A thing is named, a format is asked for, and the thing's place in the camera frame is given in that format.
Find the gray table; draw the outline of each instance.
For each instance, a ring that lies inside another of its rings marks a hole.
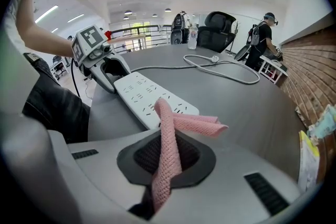
[[[185,66],[183,56],[198,54],[234,61],[227,55],[186,45],[170,45],[124,54],[131,69],[143,66]],[[196,63],[208,63],[193,59]],[[252,81],[255,76],[237,65],[209,67],[230,76]],[[234,142],[266,159],[294,180],[300,164],[300,130],[305,127],[297,117],[295,104],[276,85],[260,78],[245,85],[214,76],[195,68],[182,70],[146,69],[139,71],[178,97],[196,106],[200,115],[217,116],[226,130],[218,139]],[[106,140],[145,131],[121,98],[97,85],[90,119],[89,141]]]

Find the plastic bottle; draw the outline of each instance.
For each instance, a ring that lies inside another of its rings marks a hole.
[[[196,24],[193,24],[189,29],[188,49],[196,49],[198,29]]]

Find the black pants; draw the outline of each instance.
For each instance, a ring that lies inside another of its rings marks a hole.
[[[263,55],[263,53],[264,52],[259,51],[259,50],[256,49],[256,47],[252,46],[245,65],[254,69],[254,70],[256,70],[257,69],[257,64],[260,60],[259,57],[261,55]]]
[[[54,80],[43,59],[29,61],[40,77],[26,101],[23,114],[36,119],[48,130],[60,132],[67,143],[87,141],[90,107]]]

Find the power strip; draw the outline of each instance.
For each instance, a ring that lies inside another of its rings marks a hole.
[[[160,124],[160,118],[154,110],[154,104],[159,98],[164,98],[175,113],[199,115],[196,107],[138,72],[117,80],[114,87],[134,115],[149,130],[159,127]]]

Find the person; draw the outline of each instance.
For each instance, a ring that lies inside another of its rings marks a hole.
[[[73,57],[71,41],[47,31],[34,21],[33,0],[11,0],[3,27],[12,44],[39,73],[23,108],[23,114],[55,130],[67,143],[87,141],[90,108],[54,80],[46,61],[32,50]]]
[[[268,12],[264,15],[264,20],[258,25],[259,27],[259,44],[256,46],[251,46],[248,58],[245,65],[257,70],[257,63],[259,57],[264,54],[266,48],[276,56],[280,57],[281,53],[275,49],[272,44],[272,30],[271,27],[275,24],[275,16],[273,13]]]

